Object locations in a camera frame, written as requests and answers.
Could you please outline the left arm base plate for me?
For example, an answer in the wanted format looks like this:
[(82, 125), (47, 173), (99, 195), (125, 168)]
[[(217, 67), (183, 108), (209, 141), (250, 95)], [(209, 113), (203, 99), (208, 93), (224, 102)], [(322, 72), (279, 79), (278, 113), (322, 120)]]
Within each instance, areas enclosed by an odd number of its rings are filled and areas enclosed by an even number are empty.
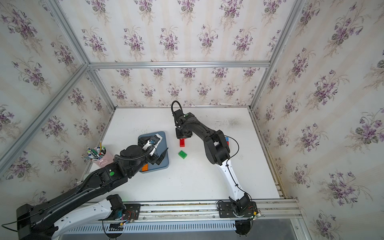
[(113, 212), (104, 221), (115, 222), (133, 222), (139, 219), (141, 204), (125, 204), (122, 210), (113, 210)]

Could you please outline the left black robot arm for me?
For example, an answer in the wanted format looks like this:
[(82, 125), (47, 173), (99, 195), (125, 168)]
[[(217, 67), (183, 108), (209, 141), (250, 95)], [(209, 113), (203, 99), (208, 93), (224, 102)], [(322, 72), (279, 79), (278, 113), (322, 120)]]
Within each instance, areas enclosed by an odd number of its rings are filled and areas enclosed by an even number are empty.
[(117, 194), (99, 203), (83, 207), (86, 202), (127, 183), (144, 165), (160, 164), (167, 151), (157, 155), (155, 147), (143, 149), (132, 145), (114, 156), (111, 164), (89, 174), (68, 192), (32, 206), (17, 209), (17, 233), (20, 240), (52, 240), (76, 227), (97, 220), (122, 218), (126, 207)]

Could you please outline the green lego brick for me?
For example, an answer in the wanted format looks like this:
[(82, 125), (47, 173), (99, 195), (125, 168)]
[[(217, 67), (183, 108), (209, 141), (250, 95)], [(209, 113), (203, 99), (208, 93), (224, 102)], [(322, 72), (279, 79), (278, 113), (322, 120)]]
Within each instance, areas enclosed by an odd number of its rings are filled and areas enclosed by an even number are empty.
[(182, 158), (185, 159), (188, 155), (184, 151), (180, 151), (178, 155)]

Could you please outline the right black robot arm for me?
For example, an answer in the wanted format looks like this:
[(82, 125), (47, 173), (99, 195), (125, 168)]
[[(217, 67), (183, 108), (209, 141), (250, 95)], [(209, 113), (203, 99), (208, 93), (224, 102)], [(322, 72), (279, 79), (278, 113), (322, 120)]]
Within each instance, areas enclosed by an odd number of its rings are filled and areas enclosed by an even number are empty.
[(206, 157), (216, 165), (224, 176), (230, 191), (229, 200), (236, 216), (242, 216), (253, 206), (252, 198), (244, 191), (234, 173), (227, 136), (220, 130), (212, 130), (201, 123), (192, 113), (172, 110), (178, 139), (188, 139), (197, 135), (204, 143)]

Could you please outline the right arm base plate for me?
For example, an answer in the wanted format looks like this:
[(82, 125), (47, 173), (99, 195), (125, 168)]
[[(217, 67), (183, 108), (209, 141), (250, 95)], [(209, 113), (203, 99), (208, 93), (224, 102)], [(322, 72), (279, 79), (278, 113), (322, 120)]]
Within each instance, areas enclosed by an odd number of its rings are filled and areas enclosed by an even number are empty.
[(261, 216), (256, 203), (252, 202), (250, 206), (238, 208), (235, 203), (230, 201), (217, 201), (216, 208), (219, 211), (221, 219), (228, 218), (258, 218)]

